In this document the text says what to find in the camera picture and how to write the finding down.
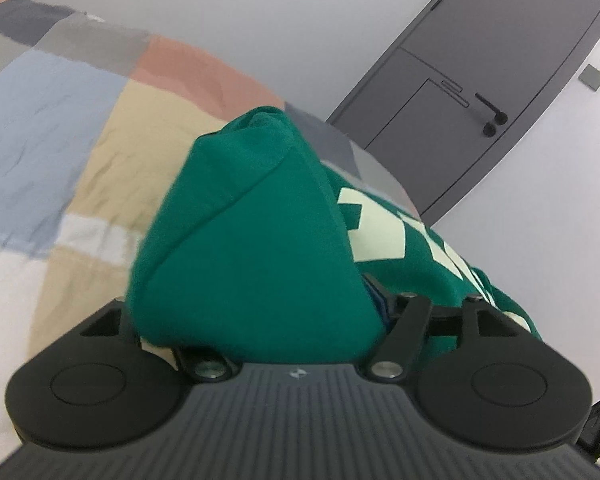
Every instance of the bed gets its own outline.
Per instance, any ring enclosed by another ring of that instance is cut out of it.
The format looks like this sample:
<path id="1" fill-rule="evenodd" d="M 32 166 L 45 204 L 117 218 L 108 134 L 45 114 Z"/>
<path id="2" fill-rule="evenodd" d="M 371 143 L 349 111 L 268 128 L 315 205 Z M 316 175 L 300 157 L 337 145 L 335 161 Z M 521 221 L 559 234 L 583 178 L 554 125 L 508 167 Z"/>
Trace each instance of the bed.
<path id="1" fill-rule="evenodd" d="M 0 462 L 20 444 L 4 408 L 11 374 L 125 294 L 196 138 L 261 105 L 284 109 L 323 164 L 417 215 L 344 134 L 203 50 L 0 0 Z"/>

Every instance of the white wall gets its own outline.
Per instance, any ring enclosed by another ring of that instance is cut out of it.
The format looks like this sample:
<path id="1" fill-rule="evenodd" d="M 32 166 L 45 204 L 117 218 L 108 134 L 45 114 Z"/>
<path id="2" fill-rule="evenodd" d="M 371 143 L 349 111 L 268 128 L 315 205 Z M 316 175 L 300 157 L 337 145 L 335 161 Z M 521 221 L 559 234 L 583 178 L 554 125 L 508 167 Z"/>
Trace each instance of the white wall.
<path id="1" fill-rule="evenodd" d="M 587 63 L 600 70 L 600 41 Z M 518 145 L 435 225 L 518 301 L 600 398 L 600 88 L 578 73 Z"/>
<path id="2" fill-rule="evenodd" d="M 44 0 L 207 49 L 325 119 L 429 0 Z"/>

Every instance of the gray door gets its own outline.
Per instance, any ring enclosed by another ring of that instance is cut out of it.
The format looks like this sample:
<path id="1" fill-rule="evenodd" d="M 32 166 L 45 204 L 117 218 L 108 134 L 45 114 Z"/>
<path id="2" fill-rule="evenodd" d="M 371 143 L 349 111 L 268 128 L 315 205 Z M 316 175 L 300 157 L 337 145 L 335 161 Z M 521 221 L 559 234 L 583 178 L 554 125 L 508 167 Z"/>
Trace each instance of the gray door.
<path id="1" fill-rule="evenodd" d="M 431 7 L 334 121 L 400 180 L 421 213 L 507 134 L 586 34 L 600 0 Z M 484 100 L 504 112 L 504 124 Z"/>

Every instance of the white logo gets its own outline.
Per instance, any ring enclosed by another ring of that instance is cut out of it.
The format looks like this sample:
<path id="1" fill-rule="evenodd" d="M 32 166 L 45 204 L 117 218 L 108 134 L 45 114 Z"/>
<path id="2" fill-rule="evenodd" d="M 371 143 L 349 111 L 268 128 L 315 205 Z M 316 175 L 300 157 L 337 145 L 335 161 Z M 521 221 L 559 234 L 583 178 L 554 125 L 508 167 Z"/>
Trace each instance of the white logo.
<path id="1" fill-rule="evenodd" d="M 292 376 L 294 379 L 302 379 L 303 377 L 306 377 L 308 375 L 309 372 L 307 372 L 306 370 L 302 370 L 302 368 L 296 368 L 295 370 L 291 370 L 289 372 L 289 375 Z"/>

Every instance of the green cloth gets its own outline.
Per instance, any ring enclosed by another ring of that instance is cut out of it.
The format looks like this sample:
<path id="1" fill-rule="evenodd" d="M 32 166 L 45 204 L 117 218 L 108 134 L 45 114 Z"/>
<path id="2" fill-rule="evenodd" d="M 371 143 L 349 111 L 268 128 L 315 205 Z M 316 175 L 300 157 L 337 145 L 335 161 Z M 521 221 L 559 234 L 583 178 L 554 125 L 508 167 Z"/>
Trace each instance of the green cloth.
<path id="1" fill-rule="evenodd" d="M 324 167 L 272 107 L 195 142 L 142 243 L 127 303 L 139 334 L 158 346 L 209 346 L 247 362 L 344 362 L 385 334 L 363 272 L 437 304 L 480 292 L 537 335 L 483 273 L 420 221 Z M 454 339 L 430 338 L 423 359 Z"/>

